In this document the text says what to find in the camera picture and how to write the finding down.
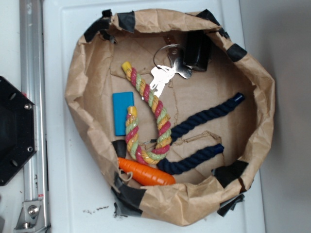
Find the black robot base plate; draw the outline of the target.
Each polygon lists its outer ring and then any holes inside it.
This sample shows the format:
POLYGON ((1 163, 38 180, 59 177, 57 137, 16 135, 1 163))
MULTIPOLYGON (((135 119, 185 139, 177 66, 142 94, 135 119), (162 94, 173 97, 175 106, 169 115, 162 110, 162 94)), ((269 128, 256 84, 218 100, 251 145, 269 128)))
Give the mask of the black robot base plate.
POLYGON ((0 78, 0 185, 7 185, 36 152, 34 104, 0 78))

